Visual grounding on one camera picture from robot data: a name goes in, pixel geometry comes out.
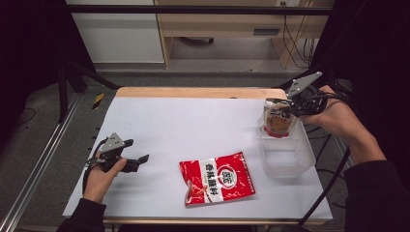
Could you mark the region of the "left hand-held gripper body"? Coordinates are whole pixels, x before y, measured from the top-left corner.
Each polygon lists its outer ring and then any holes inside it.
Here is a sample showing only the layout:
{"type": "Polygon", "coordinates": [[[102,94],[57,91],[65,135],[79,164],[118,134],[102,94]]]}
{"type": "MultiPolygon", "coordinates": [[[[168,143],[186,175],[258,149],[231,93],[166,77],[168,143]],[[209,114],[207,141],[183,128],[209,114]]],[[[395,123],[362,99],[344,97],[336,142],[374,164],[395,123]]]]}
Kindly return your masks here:
{"type": "Polygon", "coordinates": [[[124,141],[125,140],[122,140],[116,132],[112,133],[105,140],[99,149],[100,155],[98,157],[98,164],[103,172],[109,171],[114,164],[122,158],[121,154],[125,149],[124,141]]]}

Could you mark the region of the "black curtain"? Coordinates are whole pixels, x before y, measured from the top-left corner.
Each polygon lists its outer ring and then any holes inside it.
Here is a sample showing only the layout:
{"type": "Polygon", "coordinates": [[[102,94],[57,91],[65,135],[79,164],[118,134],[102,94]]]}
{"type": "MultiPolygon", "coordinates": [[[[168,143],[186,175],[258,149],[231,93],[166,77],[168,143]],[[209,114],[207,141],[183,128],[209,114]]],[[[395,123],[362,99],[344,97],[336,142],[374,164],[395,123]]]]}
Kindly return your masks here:
{"type": "Polygon", "coordinates": [[[95,67],[67,0],[0,0],[0,147],[12,134],[28,96],[57,81],[61,63],[33,18],[40,15],[77,64],[95,67]]]}
{"type": "Polygon", "coordinates": [[[352,103],[410,189],[410,0],[336,0],[313,64],[352,82],[352,103]]]}

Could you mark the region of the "black horizontal frame bar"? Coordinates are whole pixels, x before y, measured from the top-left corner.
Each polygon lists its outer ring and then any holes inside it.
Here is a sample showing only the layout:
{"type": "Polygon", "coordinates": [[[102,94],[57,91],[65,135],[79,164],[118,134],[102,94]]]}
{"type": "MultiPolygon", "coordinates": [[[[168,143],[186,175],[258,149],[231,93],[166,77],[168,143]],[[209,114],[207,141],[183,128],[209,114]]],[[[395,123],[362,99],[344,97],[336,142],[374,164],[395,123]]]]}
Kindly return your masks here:
{"type": "Polygon", "coordinates": [[[66,9],[82,14],[331,15],[334,12],[333,8],[170,5],[68,5],[66,9]]]}

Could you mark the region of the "white cabinet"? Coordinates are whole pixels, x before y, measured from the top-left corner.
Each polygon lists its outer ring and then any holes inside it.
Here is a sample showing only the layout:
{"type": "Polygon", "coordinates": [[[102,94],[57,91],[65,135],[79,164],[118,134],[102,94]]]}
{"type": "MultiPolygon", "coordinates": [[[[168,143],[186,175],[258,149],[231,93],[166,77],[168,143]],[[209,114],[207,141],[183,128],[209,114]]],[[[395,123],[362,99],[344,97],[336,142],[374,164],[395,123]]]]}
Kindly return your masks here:
{"type": "Polygon", "coordinates": [[[73,14],[94,63],[162,63],[155,14],[73,14]]]}

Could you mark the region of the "red and white sauce packet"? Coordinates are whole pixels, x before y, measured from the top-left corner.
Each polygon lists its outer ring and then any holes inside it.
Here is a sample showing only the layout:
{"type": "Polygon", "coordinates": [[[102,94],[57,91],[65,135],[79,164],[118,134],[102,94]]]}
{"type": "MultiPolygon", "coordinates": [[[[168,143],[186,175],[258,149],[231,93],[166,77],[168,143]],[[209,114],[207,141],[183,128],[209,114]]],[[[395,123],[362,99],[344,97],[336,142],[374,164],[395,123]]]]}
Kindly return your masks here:
{"type": "Polygon", "coordinates": [[[185,205],[216,204],[255,194],[242,152],[211,159],[179,162],[188,187],[185,205]]]}

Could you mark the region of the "person's right hand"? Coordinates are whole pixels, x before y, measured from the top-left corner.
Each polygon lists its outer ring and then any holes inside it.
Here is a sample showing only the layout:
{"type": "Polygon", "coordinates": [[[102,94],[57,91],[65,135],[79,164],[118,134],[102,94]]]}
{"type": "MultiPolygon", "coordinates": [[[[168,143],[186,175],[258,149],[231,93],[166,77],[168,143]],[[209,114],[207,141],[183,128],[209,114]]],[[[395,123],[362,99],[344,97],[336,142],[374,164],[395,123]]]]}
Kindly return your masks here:
{"type": "Polygon", "coordinates": [[[305,124],[321,127],[346,143],[349,143],[357,132],[366,130],[351,107],[337,99],[329,99],[321,113],[301,116],[300,120],[305,124]]]}

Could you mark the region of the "clear plastic container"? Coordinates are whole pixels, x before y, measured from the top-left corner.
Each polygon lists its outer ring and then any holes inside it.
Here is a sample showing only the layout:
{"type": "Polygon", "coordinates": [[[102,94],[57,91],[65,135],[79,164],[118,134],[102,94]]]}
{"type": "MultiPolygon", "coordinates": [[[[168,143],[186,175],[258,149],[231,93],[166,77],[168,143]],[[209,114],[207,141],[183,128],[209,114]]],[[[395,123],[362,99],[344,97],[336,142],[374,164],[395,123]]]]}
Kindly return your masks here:
{"type": "Polygon", "coordinates": [[[299,119],[288,136],[276,138],[269,136],[261,129],[261,118],[258,121],[259,142],[263,167],[268,176],[296,178],[315,165],[314,154],[304,126],[299,119]]]}

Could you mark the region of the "white table sheet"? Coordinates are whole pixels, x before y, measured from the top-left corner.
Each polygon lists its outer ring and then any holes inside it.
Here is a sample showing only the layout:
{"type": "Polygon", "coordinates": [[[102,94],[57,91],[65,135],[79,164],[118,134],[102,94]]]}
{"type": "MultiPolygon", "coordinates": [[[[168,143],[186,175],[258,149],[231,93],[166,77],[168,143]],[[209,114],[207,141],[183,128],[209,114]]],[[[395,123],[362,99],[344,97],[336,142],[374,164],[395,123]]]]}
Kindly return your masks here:
{"type": "Polygon", "coordinates": [[[126,158],[148,156],[135,173],[119,174],[104,198],[104,218],[142,220],[275,221],[302,218],[322,191],[310,168],[298,178],[271,178],[264,170],[257,121],[262,100],[115,98],[99,139],[117,133],[132,140],[126,158]],[[179,163],[241,152],[256,193],[224,203],[186,206],[179,163]]]}

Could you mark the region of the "yellow and black tape marker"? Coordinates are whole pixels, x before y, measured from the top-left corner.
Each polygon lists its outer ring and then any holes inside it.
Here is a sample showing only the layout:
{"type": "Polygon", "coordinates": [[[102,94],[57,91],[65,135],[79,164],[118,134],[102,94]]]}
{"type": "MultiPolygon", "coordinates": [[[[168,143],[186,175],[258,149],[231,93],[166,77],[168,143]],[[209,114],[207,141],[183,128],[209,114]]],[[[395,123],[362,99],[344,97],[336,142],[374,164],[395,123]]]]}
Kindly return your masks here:
{"type": "Polygon", "coordinates": [[[95,101],[93,103],[92,109],[98,109],[102,100],[103,100],[104,94],[103,93],[99,93],[96,98],[95,101]]]}

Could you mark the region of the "beige and red spout pouch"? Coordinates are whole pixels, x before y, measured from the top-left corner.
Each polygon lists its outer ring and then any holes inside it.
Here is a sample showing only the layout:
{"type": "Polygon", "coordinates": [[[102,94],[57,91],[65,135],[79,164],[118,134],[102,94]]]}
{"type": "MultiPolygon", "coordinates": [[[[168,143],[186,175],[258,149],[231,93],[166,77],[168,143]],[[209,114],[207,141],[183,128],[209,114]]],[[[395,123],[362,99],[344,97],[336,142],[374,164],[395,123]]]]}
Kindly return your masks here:
{"type": "Polygon", "coordinates": [[[269,136],[283,138],[295,127],[297,118],[288,112],[290,103],[265,101],[261,129],[269,136]]]}

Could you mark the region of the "person's dark clothing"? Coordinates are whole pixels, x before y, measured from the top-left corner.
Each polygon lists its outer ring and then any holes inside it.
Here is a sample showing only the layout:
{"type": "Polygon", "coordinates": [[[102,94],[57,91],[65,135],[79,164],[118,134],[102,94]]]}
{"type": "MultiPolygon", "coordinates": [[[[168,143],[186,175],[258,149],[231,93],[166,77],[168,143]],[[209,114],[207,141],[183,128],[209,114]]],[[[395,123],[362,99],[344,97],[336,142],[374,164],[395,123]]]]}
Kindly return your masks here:
{"type": "Polygon", "coordinates": [[[118,232],[256,232],[252,225],[123,224],[118,232]]]}

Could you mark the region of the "light wooden desk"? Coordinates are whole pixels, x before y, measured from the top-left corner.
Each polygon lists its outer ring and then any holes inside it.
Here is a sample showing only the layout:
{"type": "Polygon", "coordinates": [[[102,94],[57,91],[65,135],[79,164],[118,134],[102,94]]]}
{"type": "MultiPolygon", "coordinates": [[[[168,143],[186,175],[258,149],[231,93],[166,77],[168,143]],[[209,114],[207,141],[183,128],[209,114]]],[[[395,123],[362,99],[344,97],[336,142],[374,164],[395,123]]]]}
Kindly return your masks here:
{"type": "MultiPolygon", "coordinates": [[[[336,0],[154,0],[157,6],[244,6],[331,8],[336,0]]],[[[327,22],[325,15],[268,14],[159,14],[161,35],[169,38],[250,37],[269,38],[283,68],[302,52],[303,39],[318,40],[327,22]],[[279,28],[277,36],[254,36],[254,28],[279,28]]]]}

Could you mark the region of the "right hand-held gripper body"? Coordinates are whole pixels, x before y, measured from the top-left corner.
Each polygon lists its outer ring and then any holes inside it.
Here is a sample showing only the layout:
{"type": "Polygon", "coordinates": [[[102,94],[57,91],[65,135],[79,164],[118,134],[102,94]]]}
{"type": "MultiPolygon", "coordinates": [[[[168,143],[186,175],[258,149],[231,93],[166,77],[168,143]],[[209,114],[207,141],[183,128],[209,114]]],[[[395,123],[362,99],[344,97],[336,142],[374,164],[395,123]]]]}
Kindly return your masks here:
{"type": "Polygon", "coordinates": [[[289,100],[292,101],[290,105],[295,105],[298,108],[299,115],[296,117],[320,114],[327,106],[324,93],[314,86],[309,86],[301,94],[289,100]]]}

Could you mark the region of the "person's left hand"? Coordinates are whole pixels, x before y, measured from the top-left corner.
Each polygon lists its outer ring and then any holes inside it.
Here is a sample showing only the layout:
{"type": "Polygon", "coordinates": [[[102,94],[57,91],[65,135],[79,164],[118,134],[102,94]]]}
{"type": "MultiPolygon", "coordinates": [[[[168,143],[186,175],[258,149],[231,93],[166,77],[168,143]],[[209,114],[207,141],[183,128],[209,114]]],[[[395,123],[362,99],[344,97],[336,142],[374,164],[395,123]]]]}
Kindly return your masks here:
{"type": "Polygon", "coordinates": [[[126,163],[126,159],[120,159],[107,172],[103,172],[97,164],[93,164],[89,171],[83,197],[93,202],[102,203],[114,178],[121,172],[126,163]]]}

